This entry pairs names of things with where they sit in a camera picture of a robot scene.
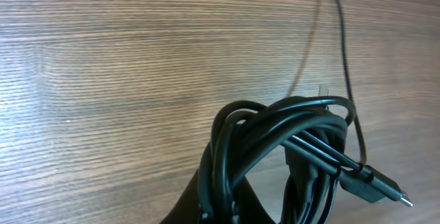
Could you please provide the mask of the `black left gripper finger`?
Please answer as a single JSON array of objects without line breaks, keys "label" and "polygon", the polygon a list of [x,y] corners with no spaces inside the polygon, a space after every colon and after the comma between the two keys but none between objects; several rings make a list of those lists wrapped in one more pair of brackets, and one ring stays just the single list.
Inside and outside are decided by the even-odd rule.
[{"label": "black left gripper finger", "polygon": [[261,205],[261,202],[246,178],[244,178],[234,189],[234,197],[238,201],[236,205],[236,215],[224,219],[209,219],[208,217],[203,217],[201,208],[199,207],[197,181],[198,170],[195,171],[175,206],[160,224],[275,224]]}]

